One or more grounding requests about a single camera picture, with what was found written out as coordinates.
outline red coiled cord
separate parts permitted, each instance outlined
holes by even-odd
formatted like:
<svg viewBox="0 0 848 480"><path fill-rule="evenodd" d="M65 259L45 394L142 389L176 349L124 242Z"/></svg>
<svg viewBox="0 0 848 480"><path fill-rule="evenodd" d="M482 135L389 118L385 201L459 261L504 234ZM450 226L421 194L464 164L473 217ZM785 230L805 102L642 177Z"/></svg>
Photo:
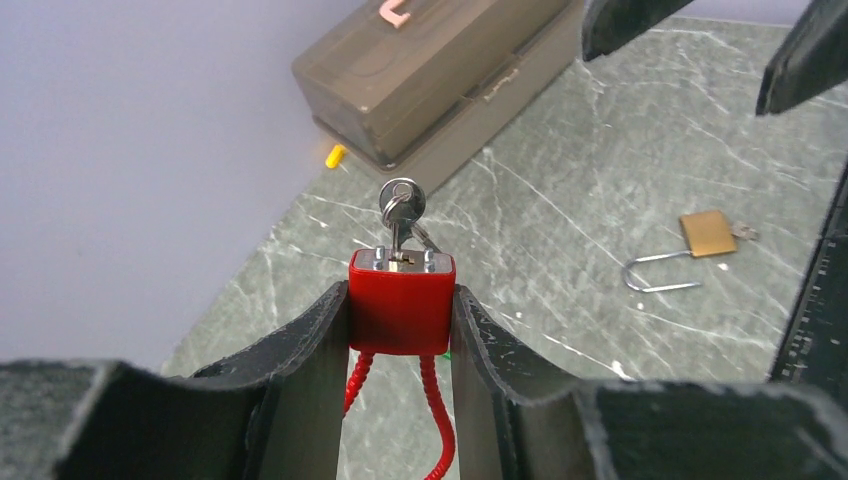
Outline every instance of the red coiled cord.
<svg viewBox="0 0 848 480"><path fill-rule="evenodd" d="M436 378L436 359L433 356L422 356L420 359L421 383L424 385L424 395L427 397L430 411L433 412L433 420L436 421L439 435L442 437L442 455L433 470L424 477L424 480L440 480L453 463L453 456L456 453L456 438L453 434L453 425L451 425L448 411L445 409L445 403L442 401L442 393L439 390L439 381ZM374 363L373 353L359 354L345 389L345 414L362 389L372 363Z"/></svg>

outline white wall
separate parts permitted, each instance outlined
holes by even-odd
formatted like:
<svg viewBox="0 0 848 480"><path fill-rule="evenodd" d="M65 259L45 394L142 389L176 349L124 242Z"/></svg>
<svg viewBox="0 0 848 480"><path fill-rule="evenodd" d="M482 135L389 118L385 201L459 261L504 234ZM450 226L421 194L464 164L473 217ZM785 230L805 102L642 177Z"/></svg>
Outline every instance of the white wall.
<svg viewBox="0 0 848 480"><path fill-rule="evenodd" d="M322 168L289 64L359 4L0 2L0 359L157 368Z"/></svg>

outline brown toolbox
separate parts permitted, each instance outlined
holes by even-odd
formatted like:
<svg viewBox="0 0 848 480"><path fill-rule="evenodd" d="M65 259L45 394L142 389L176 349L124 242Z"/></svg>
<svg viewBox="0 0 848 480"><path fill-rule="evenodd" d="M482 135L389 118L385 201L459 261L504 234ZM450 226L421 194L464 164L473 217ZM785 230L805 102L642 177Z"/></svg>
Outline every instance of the brown toolbox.
<svg viewBox="0 0 848 480"><path fill-rule="evenodd" d="M430 192L577 55L582 0L368 1L292 65L315 122Z"/></svg>

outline yellow object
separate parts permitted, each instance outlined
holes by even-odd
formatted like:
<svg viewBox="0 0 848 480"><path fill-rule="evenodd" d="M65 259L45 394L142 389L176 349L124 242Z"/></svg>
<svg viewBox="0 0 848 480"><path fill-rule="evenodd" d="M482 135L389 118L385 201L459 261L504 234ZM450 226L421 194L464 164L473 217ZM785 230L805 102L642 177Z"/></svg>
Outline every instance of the yellow object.
<svg viewBox="0 0 848 480"><path fill-rule="evenodd" d="M333 150L330 151L330 154L327 155L327 160L324 162L327 165L327 168L336 168L342 163L342 158L344 158L347 153L347 149L342 145L336 145L333 147Z"/></svg>

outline gray marble tabletop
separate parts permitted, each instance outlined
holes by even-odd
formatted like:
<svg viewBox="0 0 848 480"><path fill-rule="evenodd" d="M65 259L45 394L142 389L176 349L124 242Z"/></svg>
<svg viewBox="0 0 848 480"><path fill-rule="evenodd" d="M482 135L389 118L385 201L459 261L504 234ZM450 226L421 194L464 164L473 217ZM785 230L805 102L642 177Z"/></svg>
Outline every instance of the gray marble tabletop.
<svg viewBox="0 0 848 480"><path fill-rule="evenodd" d="M754 117L786 32L676 18L609 58L575 63L428 199L422 224L456 257L458 282L581 377L764 379L848 150L844 87ZM188 375L268 334L344 279L354 249L388 243L379 185L342 165L300 195L164 373ZM711 209L759 241L638 271L700 288L623 285L625 261L683 249L678 217ZM378 357L372 372L345 420L339 477L421 478L440 442L417 364Z"/></svg>

